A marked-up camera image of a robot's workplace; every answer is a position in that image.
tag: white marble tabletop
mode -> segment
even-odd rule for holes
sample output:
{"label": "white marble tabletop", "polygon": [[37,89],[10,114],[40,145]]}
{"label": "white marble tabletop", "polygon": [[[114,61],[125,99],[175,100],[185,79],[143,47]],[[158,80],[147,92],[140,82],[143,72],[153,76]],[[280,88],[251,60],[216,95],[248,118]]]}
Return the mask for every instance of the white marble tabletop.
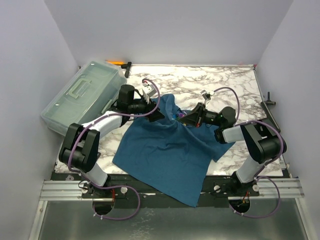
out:
{"label": "white marble tabletop", "polygon": [[[262,101],[258,84],[252,67],[249,66],[133,66],[127,84],[138,90],[142,88],[143,78],[154,80],[160,93],[174,94],[175,104],[183,110],[193,109],[198,102],[203,102],[202,90],[211,92],[217,88],[228,86],[233,88],[240,100],[240,115],[238,123],[248,120],[258,120],[266,115],[260,107]],[[229,90],[217,92],[207,105],[210,111],[219,112],[225,106],[237,108],[234,94]],[[112,163],[120,141],[132,122],[113,130],[100,140],[97,160],[99,166],[108,174],[126,174]],[[231,175],[246,160],[249,155],[244,142],[236,142],[217,162],[211,161],[207,175]],[[56,173],[68,173],[68,167],[57,161]],[[265,176],[282,176],[279,161],[267,166],[261,173]]]}

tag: blue cloth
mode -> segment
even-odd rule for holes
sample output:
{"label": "blue cloth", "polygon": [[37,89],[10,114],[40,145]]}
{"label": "blue cloth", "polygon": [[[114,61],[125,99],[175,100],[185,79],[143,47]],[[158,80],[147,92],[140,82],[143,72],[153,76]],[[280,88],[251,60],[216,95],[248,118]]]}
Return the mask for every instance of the blue cloth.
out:
{"label": "blue cloth", "polygon": [[184,126],[172,94],[161,97],[164,119],[135,119],[124,134],[113,163],[134,178],[180,202],[196,207],[211,159],[217,161],[233,143],[216,141],[216,126]]}

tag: robotic arm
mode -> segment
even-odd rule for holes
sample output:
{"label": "robotic arm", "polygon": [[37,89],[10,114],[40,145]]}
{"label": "robotic arm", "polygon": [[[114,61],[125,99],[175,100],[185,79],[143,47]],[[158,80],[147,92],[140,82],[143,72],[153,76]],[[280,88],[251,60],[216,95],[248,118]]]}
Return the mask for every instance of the robotic arm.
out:
{"label": "robotic arm", "polygon": [[203,123],[218,126],[214,131],[214,136],[220,144],[245,141],[249,156],[244,164],[232,174],[228,186],[235,193],[241,188],[247,188],[248,184],[254,181],[263,168],[279,154],[281,145],[282,153],[285,153],[287,151],[286,142],[270,129],[270,126],[275,127],[268,118],[234,126],[236,110],[226,106],[219,113],[209,111],[206,109],[206,103],[211,100],[210,94],[206,91],[201,93],[205,102],[199,102],[189,114],[177,120],[197,128]]}
{"label": "robotic arm", "polygon": [[[140,99],[134,99],[135,92],[140,95]],[[115,104],[108,109],[103,116],[106,117],[97,122],[97,119],[84,123],[73,123],[69,126],[65,135],[63,144],[59,152],[59,160],[68,165],[69,158],[72,155],[71,167],[78,169],[87,179],[102,187],[105,185],[108,175],[97,164],[98,147],[100,138],[107,135],[114,129],[123,126],[130,116],[113,114],[146,114],[156,107],[156,103],[150,100],[156,93],[153,85],[145,84],[141,95],[132,85],[122,85],[119,91],[118,99]],[[150,122],[163,119],[165,116],[157,109],[152,114],[146,116]],[[83,146],[77,145],[74,153],[72,149],[80,133],[90,126],[80,139],[84,142]]]}

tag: container handle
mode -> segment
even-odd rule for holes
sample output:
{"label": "container handle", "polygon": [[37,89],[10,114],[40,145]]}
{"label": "container handle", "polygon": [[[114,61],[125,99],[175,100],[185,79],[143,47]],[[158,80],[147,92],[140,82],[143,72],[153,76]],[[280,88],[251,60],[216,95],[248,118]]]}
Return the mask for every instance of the container handle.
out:
{"label": "container handle", "polygon": [[90,83],[91,80],[82,78],[82,79],[80,79],[79,81],[77,81],[77,82],[72,86],[72,88],[70,88],[70,90],[68,91],[68,94],[69,94],[71,97],[77,99],[77,98],[80,96],[79,94],[74,93],[74,91],[79,87],[79,85],[80,85],[82,82]]}

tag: container lid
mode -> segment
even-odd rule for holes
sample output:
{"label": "container lid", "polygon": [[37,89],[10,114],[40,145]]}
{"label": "container lid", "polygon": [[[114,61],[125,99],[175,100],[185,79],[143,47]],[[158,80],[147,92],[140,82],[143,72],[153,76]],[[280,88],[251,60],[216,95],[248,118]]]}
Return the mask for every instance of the container lid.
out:
{"label": "container lid", "polygon": [[91,61],[73,76],[70,83],[52,100],[41,115],[66,126],[79,123],[110,81],[118,74],[118,66]]}

